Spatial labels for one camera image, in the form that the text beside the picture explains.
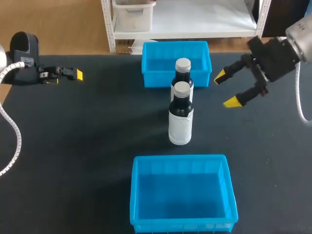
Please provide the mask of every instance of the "storage box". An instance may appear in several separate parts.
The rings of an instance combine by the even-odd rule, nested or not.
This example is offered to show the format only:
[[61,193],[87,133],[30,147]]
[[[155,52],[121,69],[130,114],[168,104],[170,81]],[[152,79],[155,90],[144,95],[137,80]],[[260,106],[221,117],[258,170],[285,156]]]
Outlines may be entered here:
[[134,159],[130,222],[136,233],[231,231],[237,220],[224,155]]
[[195,87],[208,87],[212,71],[206,41],[162,41],[143,45],[142,73],[144,86],[171,87],[176,76],[176,60],[191,61],[191,78]]
[[153,7],[150,0],[113,0],[113,8],[122,32],[144,32],[152,29]]

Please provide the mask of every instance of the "white cable sleeve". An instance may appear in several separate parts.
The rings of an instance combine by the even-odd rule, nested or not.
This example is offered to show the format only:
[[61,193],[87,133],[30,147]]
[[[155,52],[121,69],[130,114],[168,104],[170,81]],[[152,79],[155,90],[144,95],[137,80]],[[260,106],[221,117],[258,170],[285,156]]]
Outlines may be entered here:
[[[9,65],[8,67],[6,67],[1,73],[0,73],[0,84],[2,83],[4,77],[6,76],[6,74],[8,74],[10,71],[14,70],[14,69],[18,69],[18,68],[24,68],[25,67],[25,63],[24,62],[17,62],[17,63],[13,63],[11,65]],[[16,151],[15,154],[13,156],[13,158],[11,159],[11,161],[9,162],[9,164],[0,171],[0,176],[2,176],[4,173],[6,173],[12,166],[13,164],[16,162],[16,160],[19,157],[20,154],[20,149],[21,149],[21,135],[20,135],[20,130],[18,128],[18,126],[16,125],[16,123],[8,116],[8,114],[5,112],[5,110],[3,109],[1,103],[0,103],[0,114],[6,119],[6,121],[9,122],[9,124],[13,127],[15,133],[16,133],[16,137],[17,137],[17,146],[16,146]]]
[[300,100],[300,62],[296,64],[296,102],[297,102],[297,108],[298,108],[298,113],[299,117],[302,120],[302,122],[307,125],[308,127],[312,127],[312,120],[307,120],[302,112],[301,108],[301,100]]

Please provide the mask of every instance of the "blue plastic basket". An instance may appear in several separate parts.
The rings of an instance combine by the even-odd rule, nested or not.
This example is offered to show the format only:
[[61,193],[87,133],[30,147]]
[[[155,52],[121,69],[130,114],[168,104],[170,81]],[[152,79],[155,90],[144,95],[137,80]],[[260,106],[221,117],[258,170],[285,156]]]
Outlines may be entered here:
[[237,220],[224,155],[134,159],[130,222],[136,233],[231,231]]
[[191,61],[191,78],[195,87],[208,87],[212,71],[206,41],[162,41],[143,45],[142,73],[144,86],[171,87],[176,76],[176,60]]

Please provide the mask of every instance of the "white bottle cap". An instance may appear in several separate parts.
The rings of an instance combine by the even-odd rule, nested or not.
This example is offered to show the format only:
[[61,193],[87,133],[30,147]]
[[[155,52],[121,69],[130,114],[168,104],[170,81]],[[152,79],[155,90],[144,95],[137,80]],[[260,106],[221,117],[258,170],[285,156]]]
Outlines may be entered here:
[[179,81],[175,83],[175,96],[178,98],[186,98],[190,95],[191,88],[190,84],[184,81]]
[[175,70],[180,73],[186,73],[191,70],[191,61],[187,58],[179,58],[175,62]]

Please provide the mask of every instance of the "dark glass bottle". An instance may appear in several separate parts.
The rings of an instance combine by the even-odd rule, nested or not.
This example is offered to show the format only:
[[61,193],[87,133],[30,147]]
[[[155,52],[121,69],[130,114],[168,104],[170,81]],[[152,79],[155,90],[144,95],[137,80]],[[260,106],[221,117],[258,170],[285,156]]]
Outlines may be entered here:
[[185,145],[192,138],[193,105],[190,85],[179,81],[174,86],[174,99],[169,105],[169,139],[175,145]]
[[175,62],[175,78],[171,82],[171,101],[174,99],[175,84],[179,81],[187,82],[190,85],[190,101],[193,102],[193,80],[191,79],[191,61],[187,58],[179,58]]

